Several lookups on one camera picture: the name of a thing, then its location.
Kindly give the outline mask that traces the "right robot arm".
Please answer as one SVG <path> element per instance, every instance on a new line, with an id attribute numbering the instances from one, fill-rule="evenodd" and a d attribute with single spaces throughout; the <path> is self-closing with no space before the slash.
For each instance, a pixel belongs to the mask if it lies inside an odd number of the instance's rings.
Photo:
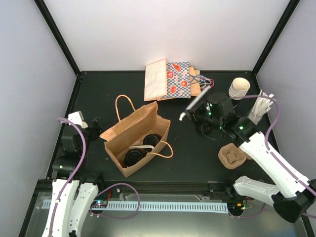
<path id="1" fill-rule="evenodd" d="M 268 142 L 268 134 L 257 130 L 247 117 L 238 116 L 225 93 L 206 90 L 185 109 L 184 114 L 196 125 L 218 130 L 249 155 L 273 180 L 274 184 L 241 176 L 225 185 L 230 199 L 248 196 L 274 208 L 290 223 L 295 223 L 316 200 L 316 181 L 291 166 Z"/>

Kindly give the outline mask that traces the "large brown paper bag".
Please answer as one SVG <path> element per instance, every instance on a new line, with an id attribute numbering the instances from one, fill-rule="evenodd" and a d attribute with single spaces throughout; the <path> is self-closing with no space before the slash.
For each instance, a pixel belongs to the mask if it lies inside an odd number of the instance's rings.
<path id="1" fill-rule="evenodd" d="M 118 99 L 125 97 L 131 104 L 133 112 L 125 118 L 120 118 Z M 155 156 L 173 157 L 173 148 L 167 143 L 171 121 L 158 115 L 158 104 L 152 102 L 135 109 L 131 99 L 121 94 L 115 100 L 118 123 L 103 132 L 100 138 L 105 140 L 105 150 L 124 177 L 128 177 L 145 166 Z M 124 164 L 124 158 L 131 146 L 140 145 L 150 134 L 161 137 L 152 151 L 147 153 L 134 165 Z"/>

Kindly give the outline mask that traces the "black coffee cup lid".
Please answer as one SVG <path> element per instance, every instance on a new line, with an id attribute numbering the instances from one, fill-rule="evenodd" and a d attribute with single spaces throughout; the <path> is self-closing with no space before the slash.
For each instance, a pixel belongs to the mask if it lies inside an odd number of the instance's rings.
<path id="1" fill-rule="evenodd" d="M 143 145 L 149 145 L 155 147 L 161 140 L 161 137 L 158 134 L 148 134 L 144 140 Z"/>

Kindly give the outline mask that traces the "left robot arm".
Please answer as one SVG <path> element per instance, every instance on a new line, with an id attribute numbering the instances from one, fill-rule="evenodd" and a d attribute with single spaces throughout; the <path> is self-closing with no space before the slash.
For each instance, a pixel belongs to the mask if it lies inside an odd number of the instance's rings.
<path id="1" fill-rule="evenodd" d="M 79 237 L 95 197 L 106 191 L 102 174 L 84 173 L 91 128 L 59 118 L 65 124 L 60 157 L 52 174 L 52 199 L 44 237 Z"/>

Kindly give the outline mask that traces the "white stirrer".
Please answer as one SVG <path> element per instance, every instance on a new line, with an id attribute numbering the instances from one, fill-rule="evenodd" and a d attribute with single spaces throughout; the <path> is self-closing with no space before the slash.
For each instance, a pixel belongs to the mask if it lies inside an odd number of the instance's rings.
<path id="1" fill-rule="evenodd" d="M 179 121 L 182 121 L 185 116 L 186 116 L 186 113 L 182 112 L 179 116 Z"/>
<path id="2" fill-rule="evenodd" d="M 130 146 L 130 149 L 154 149 L 155 147 L 152 145 L 136 145 L 136 146 Z"/>

